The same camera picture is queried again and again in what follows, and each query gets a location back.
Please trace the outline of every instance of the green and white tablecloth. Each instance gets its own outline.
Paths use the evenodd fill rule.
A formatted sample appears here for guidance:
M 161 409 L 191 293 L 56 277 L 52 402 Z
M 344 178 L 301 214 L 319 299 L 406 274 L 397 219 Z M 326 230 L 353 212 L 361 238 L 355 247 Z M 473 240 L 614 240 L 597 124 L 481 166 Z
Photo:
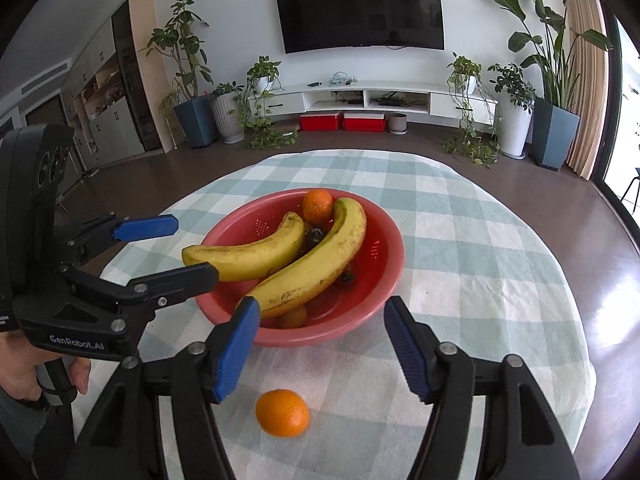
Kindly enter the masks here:
M 226 214 L 255 198 L 297 187 L 347 190 L 382 206 L 404 239 L 396 294 L 416 319 L 469 355 L 524 357 L 575 448 L 595 388 L 595 373 L 562 269 L 516 215 L 451 168 L 407 153 L 324 150 L 276 155 L 227 175 L 166 212 L 180 222 L 172 237 L 129 244 L 103 277 L 130 278 L 182 265 Z M 144 360 L 174 355 L 204 340 L 212 325 L 194 300 L 158 311 L 140 341 Z M 114 363 L 94 362 L 89 394 L 73 405 L 76 431 Z M 290 388 L 312 412 L 296 439 L 273 438 L 254 417 L 258 396 Z M 162 400 L 164 450 L 181 478 L 170 403 Z M 484 402 L 476 398 L 462 479 L 474 477 Z M 305 348 L 254 348 L 238 389 L 214 414 L 238 479 L 405 479 L 431 407 L 404 381 L 382 312 L 353 332 Z

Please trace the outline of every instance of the yellow banana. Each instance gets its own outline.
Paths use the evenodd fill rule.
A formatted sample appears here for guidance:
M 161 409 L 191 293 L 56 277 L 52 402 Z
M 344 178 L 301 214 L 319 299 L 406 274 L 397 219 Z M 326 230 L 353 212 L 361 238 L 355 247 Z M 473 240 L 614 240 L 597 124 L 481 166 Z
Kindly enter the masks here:
M 306 303 L 328 288 L 356 255 L 367 231 L 359 202 L 334 202 L 334 226 L 311 251 L 259 283 L 248 296 L 260 304 L 262 317 L 275 317 Z
M 288 212 L 271 236 L 237 246 L 188 246 L 182 250 L 182 261 L 186 266 L 209 262 L 218 270 L 220 282 L 256 280 L 289 265 L 298 256 L 304 240 L 303 219 Z

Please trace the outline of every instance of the sleeve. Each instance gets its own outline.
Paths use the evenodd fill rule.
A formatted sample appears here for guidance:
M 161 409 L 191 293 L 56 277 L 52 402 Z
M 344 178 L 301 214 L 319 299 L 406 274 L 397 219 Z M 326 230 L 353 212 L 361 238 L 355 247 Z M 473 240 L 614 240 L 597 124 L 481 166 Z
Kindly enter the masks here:
M 0 425 L 20 456 L 31 461 L 35 440 L 47 420 L 47 412 L 30 408 L 0 388 Z

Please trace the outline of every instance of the flat screen tv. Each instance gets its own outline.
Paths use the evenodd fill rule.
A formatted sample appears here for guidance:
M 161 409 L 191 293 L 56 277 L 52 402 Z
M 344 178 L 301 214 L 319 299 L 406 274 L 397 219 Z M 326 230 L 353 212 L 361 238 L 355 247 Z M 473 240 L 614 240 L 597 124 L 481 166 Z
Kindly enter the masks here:
M 444 49 L 440 0 L 278 0 L 287 53 L 336 46 Z

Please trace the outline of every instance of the red box with white lid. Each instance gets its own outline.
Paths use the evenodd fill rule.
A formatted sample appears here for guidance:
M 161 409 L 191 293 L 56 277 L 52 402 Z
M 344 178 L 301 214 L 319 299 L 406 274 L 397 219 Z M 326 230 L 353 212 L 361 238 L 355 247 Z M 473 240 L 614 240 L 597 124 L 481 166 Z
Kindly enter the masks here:
M 350 132 L 384 132 L 385 115 L 383 112 L 345 112 L 342 126 Z
M 304 132 L 332 132 L 340 129 L 340 112 L 308 112 L 300 115 Z

